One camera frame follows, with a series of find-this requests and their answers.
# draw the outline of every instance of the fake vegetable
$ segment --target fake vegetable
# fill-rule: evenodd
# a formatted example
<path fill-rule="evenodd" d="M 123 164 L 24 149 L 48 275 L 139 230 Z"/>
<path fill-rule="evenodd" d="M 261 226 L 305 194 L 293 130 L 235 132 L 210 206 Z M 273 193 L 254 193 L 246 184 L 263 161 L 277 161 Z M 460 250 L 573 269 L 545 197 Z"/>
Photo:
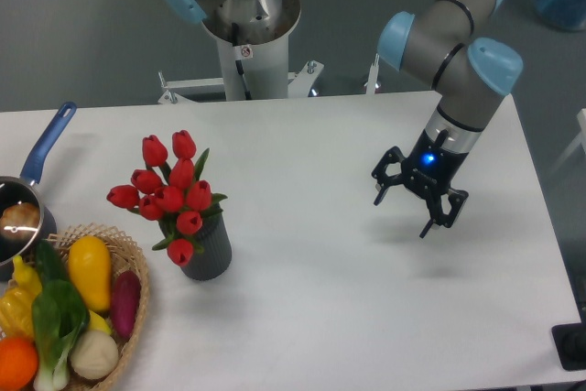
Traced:
<path fill-rule="evenodd" d="M 43 287 L 54 279 L 70 280 L 60 255 L 53 245 L 45 240 L 41 240 L 37 244 L 35 267 Z"/>
<path fill-rule="evenodd" d="M 101 379 L 109 375 L 118 364 L 118 347 L 106 333 L 89 330 L 75 344 L 70 360 L 71 367 L 81 377 Z"/>
<path fill-rule="evenodd" d="M 31 341 L 22 338 L 0 340 L 0 389 L 12 391 L 26 386 L 37 368 L 37 351 Z"/>
<path fill-rule="evenodd" d="M 33 340 L 33 299 L 31 294 L 21 287 L 7 290 L 0 298 L 0 327 L 6 336 Z"/>
<path fill-rule="evenodd" d="M 139 300 L 140 280 L 132 270 L 127 270 L 114 282 L 110 307 L 110 320 L 114 330 L 124 339 L 130 339 L 135 328 Z"/>
<path fill-rule="evenodd" d="M 106 243 L 92 235 L 80 238 L 71 245 L 68 268 L 87 308 L 96 313 L 108 311 L 112 262 Z"/>
<path fill-rule="evenodd" d="M 0 235 L 6 240 L 26 243 L 40 222 L 38 206 L 26 201 L 6 208 L 0 217 Z"/>
<path fill-rule="evenodd" d="M 53 279 L 33 302 L 33 327 L 39 357 L 37 391 L 63 389 L 70 380 L 67 356 L 87 327 L 88 310 L 69 281 Z"/>
<path fill-rule="evenodd" d="M 43 289 L 37 271 L 31 266 L 26 265 L 20 255 L 15 256 L 12 259 L 12 263 L 15 266 L 13 278 L 18 286 L 27 290 L 32 295 L 33 299 L 36 298 Z"/>
<path fill-rule="evenodd" d="M 90 310 L 90 324 L 88 330 L 103 331 L 106 334 L 112 334 L 112 329 L 108 325 L 108 322 L 97 313 Z"/>

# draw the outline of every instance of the blue pan handle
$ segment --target blue pan handle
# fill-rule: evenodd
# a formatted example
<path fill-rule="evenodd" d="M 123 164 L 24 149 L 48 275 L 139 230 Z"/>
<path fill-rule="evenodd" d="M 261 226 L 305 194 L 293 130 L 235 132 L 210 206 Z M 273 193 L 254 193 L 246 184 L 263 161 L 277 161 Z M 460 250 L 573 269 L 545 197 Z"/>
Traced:
<path fill-rule="evenodd" d="M 47 154 L 61 133 L 63 133 L 63 129 L 65 129 L 76 110 L 77 105 L 69 101 L 64 103 L 57 111 L 57 114 L 53 116 L 53 119 L 40 136 L 33 149 L 30 150 L 25 166 L 20 172 L 21 179 L 26 180 L 31 185 L 40 182 L 40 176 L 43 174 L 43 165 L 45 165 Z"/>

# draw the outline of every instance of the wicker basket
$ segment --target wicker basket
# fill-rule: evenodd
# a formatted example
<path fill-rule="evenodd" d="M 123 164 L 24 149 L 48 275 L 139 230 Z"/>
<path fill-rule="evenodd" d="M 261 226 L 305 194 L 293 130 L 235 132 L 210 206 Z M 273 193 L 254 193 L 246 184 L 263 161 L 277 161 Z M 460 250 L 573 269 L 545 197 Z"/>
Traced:
<path fill-rule="evenodd" d="M 148 285 L 148 267 L 145 256 L 142 250 L 131 237 L 124 232 L 119 231 L 115 227 L 89 224 L 70 227 L 67 231 L 61 234 L 52 234 L 49 236 L 49 241 L 55 243 L 56 248 L 61 253 L 64 262 L 67 262 L 69 257 L 70 246 L 79 238 L 85 235 L 94 235 L 104 240 L 110 250 L 112 258 L 112 278 L 113 281 L 121 273 L 130 269 L 138 275 L 140 279 L 140 302 L 138 304 L 138 311 L 136 313 L 136 323 L 130 340 L 125 341 L 114 332 L 113 337 L 118 345 L 118 352 L 120 359 L 115 369 L 104 379 L 100 381 L 89 381 L 77 376 L 71 369 L 71 380 L 68 385 L 63 388 L 66 391 L 104 391 L 112 388 L 118 377 L 123 373 L 124 369 L 130 362 L 132 354 L 136 348 L 136 343 L 140 337 L 140 332 L 143 328 L 145 318 L 147 317 L 148 299 L 150 296 L 150 288 Z M 14 280 L 10 280 L 9 287 L 15 286 Z M 112 327 L 110 319 L 106 321 Z"/>

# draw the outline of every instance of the gray vase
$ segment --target gray vase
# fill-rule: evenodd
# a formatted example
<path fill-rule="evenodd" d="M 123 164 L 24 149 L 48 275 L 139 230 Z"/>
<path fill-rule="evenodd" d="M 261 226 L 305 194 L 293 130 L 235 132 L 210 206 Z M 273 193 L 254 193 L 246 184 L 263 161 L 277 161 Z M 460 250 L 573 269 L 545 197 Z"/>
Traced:
<path fill-rule="evenodd" d="M 187 277 L 198 281 L 216 278 L 228 268 L 232 261 L 232 247 L 222 215 L 204 222 L 195 234 L 195 238 L 205 251 L 201 254 L 193 254 L 191 260 L 181 270 Z"/>

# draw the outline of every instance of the tulip bouquet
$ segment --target tulip bouquet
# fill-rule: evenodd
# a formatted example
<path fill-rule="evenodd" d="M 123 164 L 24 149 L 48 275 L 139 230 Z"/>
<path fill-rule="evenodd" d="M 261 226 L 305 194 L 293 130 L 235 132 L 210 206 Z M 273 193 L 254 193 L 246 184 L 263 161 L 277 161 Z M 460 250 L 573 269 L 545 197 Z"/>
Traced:
<path fill-rule="evenodd" d="M 201 180 L 209 148 L 194 163 L 196 146 L 186 130 L 173 134 L 172 146 L 177 157 L 173 168 L 167 162 L 168 151 L 158 138 L 145 137 L 146 169 L 136 169 L 130 178 L 132 185 L 112 188 L 106 199 L 118 208 L 157 221 L 165 238 L 153 250 L 167 249 L 173 263 L 185 266 L 194 253 L 204 252 L 197 232 L 205 222 L 221 214 L 219 202 L 226 196 L 212 193 L 210 184 Z"/>

